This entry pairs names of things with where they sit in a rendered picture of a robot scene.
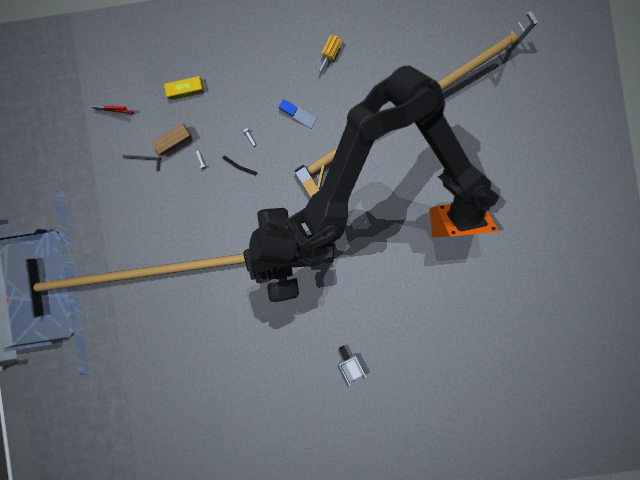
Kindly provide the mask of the silver metal bolt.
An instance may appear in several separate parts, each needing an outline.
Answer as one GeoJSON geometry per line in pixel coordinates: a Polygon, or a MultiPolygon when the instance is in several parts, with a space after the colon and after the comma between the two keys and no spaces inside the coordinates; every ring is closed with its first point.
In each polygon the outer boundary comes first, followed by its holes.
{"type": "Polygon", "coordinates": [[[253,139],[252,139],[251,135],[249,134],[249,130],[248,130],[248,129],[245,129],[245,130],[243,130],[243,131],[244,131],[244,133],[246,133],[246,134],[247,134],[247,136],[248,136],[249,140],[251,141],[252,145],[253,145],[253,146],[256,146],[256,144],[255,144],[255,142],[253,141],[253,139]]]}
{"type": "Polygon", "coordinates": [[[198,155],[198,158],[199,158],[200,163],[201,163],[201,166],[200,166],[200,167],[201,167],[202,169],[207,168],[207,167],[206,167],[206,165],[204,165],[204,163],[203,163],[203,160],[202,160],[202,157],[201,157],[201,154],[200,154],[200,152],[199,152],[199,151],[197,151],[197,155],[198,155]]]}

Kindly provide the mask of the long scraper with wooden handle and black blade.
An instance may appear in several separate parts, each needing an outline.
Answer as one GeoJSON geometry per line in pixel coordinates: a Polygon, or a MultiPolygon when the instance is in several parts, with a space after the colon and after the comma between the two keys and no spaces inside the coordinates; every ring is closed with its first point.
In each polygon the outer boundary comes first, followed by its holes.
{"type": "Polygon", "coordinates": [[[245,263],[245,259],[239,254],[44,282],[39,281],[37,259],[25,259],[25,263],[32,317],[37,318],[44,315],[41,291],[240,264],[245,263]]]}

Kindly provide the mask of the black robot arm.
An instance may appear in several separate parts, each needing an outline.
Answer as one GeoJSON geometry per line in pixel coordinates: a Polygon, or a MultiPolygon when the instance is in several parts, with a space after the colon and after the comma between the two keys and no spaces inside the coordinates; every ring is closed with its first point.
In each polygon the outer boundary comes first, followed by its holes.
{"type": "Polygon", "coordinates": [[[487,226],[486,211],[500,196],[470,164],[443,116],[439,83],[410,65],[397,68],[348,113],[347,124],[321,189],[307,206],[286,219],[288,227],[265,223],[253,231],[243,253],[251,280],[270,281],[274,270],[334,261],[334,244],[344,233],[348,201],[374,140],[415,123],[444,167],[438,176],[454,195],[447,216],[458,231],[487,226]],[[396,107],[379,111],[391,102],[396,107]],[[379,111],[379,112],[378,112],[379,111]],[[312,235],[307,235],[306,223],[312,235]]]}

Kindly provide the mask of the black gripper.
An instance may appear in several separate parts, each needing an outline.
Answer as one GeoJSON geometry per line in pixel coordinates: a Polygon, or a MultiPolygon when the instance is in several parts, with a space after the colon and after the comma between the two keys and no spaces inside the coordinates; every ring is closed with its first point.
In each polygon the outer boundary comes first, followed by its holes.
{"type": "MultiPolygon", "coordinates": [[[[277,226],[288,227],[286,219],[288,219],[288,210],[285,208],[263,209],[257,213],[259,227],[263,227],[265,223],[271,223],[277,226]]],[[[296,298],[299,295],[297,278],[287,280],[287,277],[293,276],[292,267],[283,264],[279,270],[274,270],[271,275],[272,279],[279,279],[279,282],[268,283],[268,296],[271,302],[280,302],[296,298]]]]}

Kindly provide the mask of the yellow-handled screwdriver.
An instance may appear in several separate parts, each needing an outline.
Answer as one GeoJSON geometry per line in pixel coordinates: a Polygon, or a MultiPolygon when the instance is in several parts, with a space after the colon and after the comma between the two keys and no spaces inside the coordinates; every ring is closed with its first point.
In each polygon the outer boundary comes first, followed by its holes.
{"type": "Polygon", "coordinates": [[[342,41],[339,37],[337,37],[336,35],[331,35],[322,51],[323,57],[325,57],[319,72],[321,73],[323,70],[323,67],[328,60],[333,60],[337,51],[339,50],[340,46],[342,44],[342,41]]]}

